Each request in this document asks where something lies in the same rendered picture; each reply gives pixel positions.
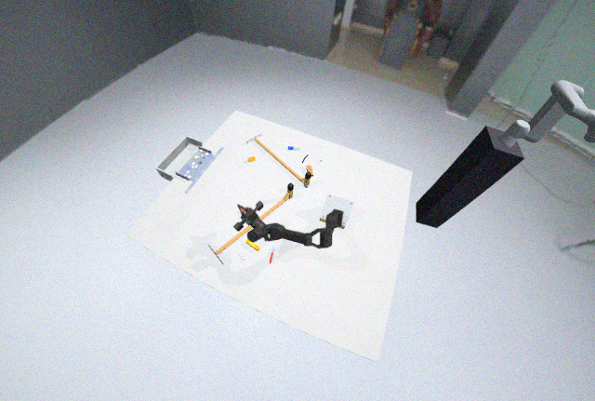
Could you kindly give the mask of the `long tan scraper with black blade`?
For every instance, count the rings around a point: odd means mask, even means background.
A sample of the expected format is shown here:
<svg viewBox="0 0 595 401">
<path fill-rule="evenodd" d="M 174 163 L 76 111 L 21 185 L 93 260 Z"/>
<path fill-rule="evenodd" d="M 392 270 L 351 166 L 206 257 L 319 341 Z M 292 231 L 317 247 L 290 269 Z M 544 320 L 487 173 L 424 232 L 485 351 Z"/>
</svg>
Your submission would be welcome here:
<svg viewBox="0 0 595 401">
<path fill-rule="evenodd" d="M 287 185 L 287 193 L 284 196 L 283 200 L 281 200 L 279 203 L 277 203 L 274 207 L 272 207 L 270 210 L 268 210 L 266 213 L 264 213 L 261 217 L 259 217 L 259 219 L 263 220 L 264 218 L 266 218 L 269 214 L 271 214 L 277 207 L 279 207 L 282 203 L 284 203 L 287 199 L 291 199 L 293 197 L 293 189 L 294 189 L 294 184 L 292 184 L 291 182 Z M 240 238 L 242 235 L 244 235 L 246 232 L 248 232 L 251 228 L 253 228 L 251 225 L 247 226 L 244 230 L 242 230 L 239 234 L 237 234 L 233 239 L 231 239 L 227 244 L 223 245 L 221 248 L 218 249 L 218 251 L 214 251 L 212 249 L 212 251 L 215 253 L 215 255 L 218 257 L 217 254 L 220 254 L 220 252 L 222 252 L 225 248 L 227 248 L 228 246 L 230 246 L 233 242 L 235 242 L 238 238 Z M 220 260 L 220 262 L 222 264 L 224 264 L 221 259 L 218 257 L 218 259 Z"/>
</svg>

